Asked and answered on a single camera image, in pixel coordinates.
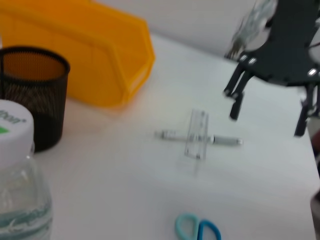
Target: plastic bottle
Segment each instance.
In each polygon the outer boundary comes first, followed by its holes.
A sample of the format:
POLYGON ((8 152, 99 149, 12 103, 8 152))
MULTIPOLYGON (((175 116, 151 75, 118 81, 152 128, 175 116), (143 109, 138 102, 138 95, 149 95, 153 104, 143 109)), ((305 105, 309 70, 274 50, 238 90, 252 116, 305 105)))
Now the plastic bottle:
POLYGON ((48 240, 52 199, 32 158, 34 120, 23 106, 0 100, 0 240, 48 240))

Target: clear acrylic piece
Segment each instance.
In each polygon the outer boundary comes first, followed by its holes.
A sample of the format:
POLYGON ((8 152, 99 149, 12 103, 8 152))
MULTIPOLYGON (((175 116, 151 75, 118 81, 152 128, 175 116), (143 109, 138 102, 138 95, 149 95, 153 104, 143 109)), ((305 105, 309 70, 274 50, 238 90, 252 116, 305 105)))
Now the clear acrylic piece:
POLYGON ((184 151, 184 155, 186 157, 197 160, 206 159, 208 121, 208 113, 201 110, 192 110, 192 116, 184 151))

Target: pen holder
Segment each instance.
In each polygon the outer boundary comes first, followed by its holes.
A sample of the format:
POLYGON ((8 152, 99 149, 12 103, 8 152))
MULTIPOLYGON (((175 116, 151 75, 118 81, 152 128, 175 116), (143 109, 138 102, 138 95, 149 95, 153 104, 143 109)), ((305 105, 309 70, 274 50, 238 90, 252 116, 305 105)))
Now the pen holder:
POLYGON ((19 103, 32 113, 36 152, 61 139, 69 72, 63 57, 45 49, 0 50, 0 99, 19 103))

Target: black robotic claw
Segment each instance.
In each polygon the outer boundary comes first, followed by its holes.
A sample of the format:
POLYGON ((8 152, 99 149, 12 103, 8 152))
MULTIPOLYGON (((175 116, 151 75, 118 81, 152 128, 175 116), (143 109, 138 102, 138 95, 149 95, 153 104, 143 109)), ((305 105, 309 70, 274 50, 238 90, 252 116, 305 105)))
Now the black robotic claw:
POLYGON ((295 136, 305 134, 308 118, 319 117, 320 67, 309 55, 310 43, 319 28, 319 6, 319 0, 278 0, 268 40, 256 50, 242 52, 224 89, 224 94, 235 100, 230 112, 233 120, 238 119, 244 88, 253 76, 271 84, 306 88, 295 136), (315 87, 318 90, 314 106, 315 87))

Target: white bottle cap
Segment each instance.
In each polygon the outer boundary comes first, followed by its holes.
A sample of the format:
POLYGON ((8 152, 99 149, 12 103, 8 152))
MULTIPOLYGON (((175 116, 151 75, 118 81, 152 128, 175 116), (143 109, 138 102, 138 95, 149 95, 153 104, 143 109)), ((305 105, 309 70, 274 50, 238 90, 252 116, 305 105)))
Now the white bottle cap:
POLYGON ((0 100, 0 170, 26 159, 34 141, 34 119, 22 105, 0 100))

